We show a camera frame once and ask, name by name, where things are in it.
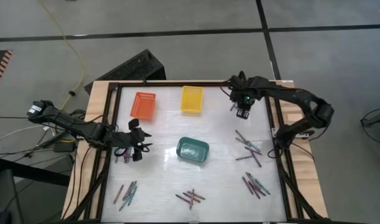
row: wooden board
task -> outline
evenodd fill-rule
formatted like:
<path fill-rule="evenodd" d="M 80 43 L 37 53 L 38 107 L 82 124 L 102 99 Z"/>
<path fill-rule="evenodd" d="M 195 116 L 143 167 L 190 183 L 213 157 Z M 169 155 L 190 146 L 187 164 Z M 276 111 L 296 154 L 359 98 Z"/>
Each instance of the wooden board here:
<path fill-rule="evenodd" d="M 141 81 L 120 81 L 120 82 L 121 83 L 139 83 Z M 185 81 L 184 80 L 180 80 L 180 81 L 157 80 L 157 81 L 149 81 L 149 82 L 216 82 L 216 80 L 185 80 Z M 286 87 L 294 87 L 293 82 L 288 82 L 288 81 L 277 81 L 277 82 Z M 86 111 L 86 117 L 85 117 L 86 121 L 89 121 L 103 114 L 104 105 L 106 103 L 106 94 L 108 91 L 108 85 L 109 85 L 109 81 L 97 81 L 94 83 L 93 89 L 90 95 L 87 111 Z M 112 117 L 112 112 L 114 110 L 113 105 L 114 103 L 111 103 L 111 107 L 109 110 L 109 113 L 111 114 L 111 116 L 108 116 L 109 118 Z M 300 119 L 302 116 L 302 112 L 300 108 L 296 105 L 281 101 L 281 108 L 284 115 L 285 123 L 288 123 L 288 124 L 293 123 L 294 121 Z M 276 127 L 278 127 L 279 125 L 278 125 L 278 120 L 277 120 L 276 109 L 274 107 L 274 102 L 272 102 L 272 111 L 274 115 L 274 122 L 276 124 Z M 311 152 L 311 148 L 307 140 L 295 140 L 294 143 L 298 144 L 299 146 L 304 147 L 305 149 Z M 88 149 L 88 145 L 86 142 L 83 141 L 79 143 L 78 155 L 77 155 L 78 162 L 81 162 L 83 160 L 83 156 L 85 155 L 87 149 Z M 316 210 L 317 213 L 319 213 L 323 217 L 327 217 L 327 211 L 326 211 L 325 204 L 323 201 L 320 183 L 318 181 L 317 171 L 315 170 L 314 162 L 312 161 L 310 156 L 308 156 L 305 152 L 302 152 L 301 149 L 297 149 L 295 146 L 291 147 L 291 153 L 292 153 L 292 160 L 294 163 L 294 169 L 295 169 L 295 174 L 296 174 L 299 190 L 303 193 L 306 200 Z M 83 166 L 80 200 L 86 194 L 89 188 L 91 171 L 93 170 L 93 165 L 94 165 L 93 164 L 94 157 L 95 157 L 95 150 L 90 150 L 90 152 L 86 156 L 86 160 Z M 76 166 L 75 172 L 76 172 L 75 175 L 79 177 L 80 164 Z M 72 211 L 74 211 L 76 207 L 76 202 L 77 202 L 76 198 L 78 197 L 78 183 L 79 183 L 79 180 L 77 178 L 75 182 L 75 188 L 74 188 L 73 175 L 71 175 L 71 182 L 67 190 L 67 196 L 65 199 L 63 211 L 65 211 L 68 207 L 72 190 L 73 190 L 73 199 L 71 202 L 71 206 L 68 209 L 68 212 L 66 214 L 66 217 L 69 214 L 71 214 Z M 292 216 L 296 217 L 296 210 L 295 210 L 293 195 L 289 194 L 289 197 L 290 197 L 290 202 L 291 202 Z M 97 202 L 98 202 L 98 192 L 93 197 L 90 218 L 96 217 Z"/>

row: gray floor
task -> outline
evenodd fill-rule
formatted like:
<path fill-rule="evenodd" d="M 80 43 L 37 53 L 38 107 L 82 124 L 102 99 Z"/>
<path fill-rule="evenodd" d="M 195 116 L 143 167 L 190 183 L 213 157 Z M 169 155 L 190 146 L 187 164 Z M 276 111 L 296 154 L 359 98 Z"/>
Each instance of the gray floor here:
<path fill-rule="evenodd" d="M 261 27 L 256 3 L 250 0 L 45 3 L 70 35 Z M 380 1 L 262 3 L 270 27 L 380 24 Z M 45 35 L 59 33 L 36 1 L 0 1 L 0 37 Z M 271 37 L 282 78 L 295 80 L 335 109 L 327 133 L 312 142 L 329 217 L 380 223 L 380 144 L 368 139 L 359 125 L 366 112 L 380 108 L 380 30 L 273 33 Z M 240 70 L 274 78 L 262 34 L 93 39 L 72 44 L 85 63 L 85 83 L 144 49 L 165 65 L 171 80 L 225 79 Z M 61 105 L 79 80 L 78 61 L 62 41 L 0 42 L 2 49 L 14 53 L 0 83 L 0 116 L 25 116 L 34 100 Z M 87 94 L 79 91 L 68 110 L 85 109 L 87 101 Z M 0 136 L 33 125 L 0 120 Z M 31 148 L 41 134 L 42 129 L 15 134 L 0 142 L 0 152 Z M 38 153 L 21 163 L 56 156 Z"/>

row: orange plastic tray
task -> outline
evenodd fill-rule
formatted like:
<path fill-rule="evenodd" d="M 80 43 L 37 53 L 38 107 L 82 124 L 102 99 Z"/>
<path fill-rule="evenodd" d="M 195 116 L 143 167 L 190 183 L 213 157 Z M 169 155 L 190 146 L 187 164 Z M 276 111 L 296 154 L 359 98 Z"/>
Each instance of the orange plastic tray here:
<path fill-rule="evenodd" d="M 155 93 L 137 92 L 134 97 L 130 116 L 138 119 L 152 120 L 155 108 Z"/>

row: green bowl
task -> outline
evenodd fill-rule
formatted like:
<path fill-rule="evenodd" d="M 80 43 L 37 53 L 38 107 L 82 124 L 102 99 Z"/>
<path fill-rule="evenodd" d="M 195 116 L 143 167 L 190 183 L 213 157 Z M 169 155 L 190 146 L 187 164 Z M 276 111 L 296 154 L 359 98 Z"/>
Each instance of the green bowl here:
<path fill-rule="evenodd" d="M 203 162 L 208 157 L 209 145 L 203 141 L 182 137 L 177 144 L 176 153 L 181 158 Z"/>

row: yellow plastic tray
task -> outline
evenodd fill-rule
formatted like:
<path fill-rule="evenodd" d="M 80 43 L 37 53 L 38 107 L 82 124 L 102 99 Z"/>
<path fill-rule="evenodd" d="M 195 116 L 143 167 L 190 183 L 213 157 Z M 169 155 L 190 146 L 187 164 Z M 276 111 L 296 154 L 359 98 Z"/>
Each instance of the yellow plastic tray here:
<path fill-rule="evenodd" d="M 203 88 L 183 86 L 182 105 L 180 109 L 186 113 L 201 113 Z"/>

